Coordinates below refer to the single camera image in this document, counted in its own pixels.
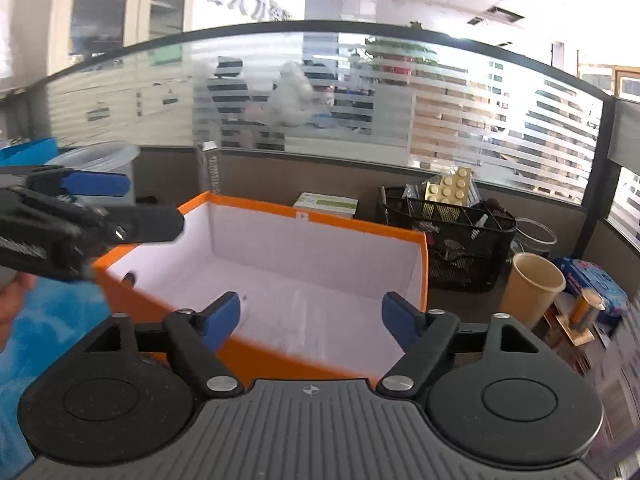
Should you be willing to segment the person left hand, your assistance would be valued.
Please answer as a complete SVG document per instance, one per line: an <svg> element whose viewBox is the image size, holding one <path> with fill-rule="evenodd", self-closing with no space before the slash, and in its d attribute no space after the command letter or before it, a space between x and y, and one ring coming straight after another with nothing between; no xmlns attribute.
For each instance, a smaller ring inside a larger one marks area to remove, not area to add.
<svg viewBox="0 0 640 480"><path fill-rule="evenodd" d="M12 326L21 313L25 295L35 288L36 277L32 274L17 273L13 281L0 294L0 350L3 351L10 340Z"/></svg>

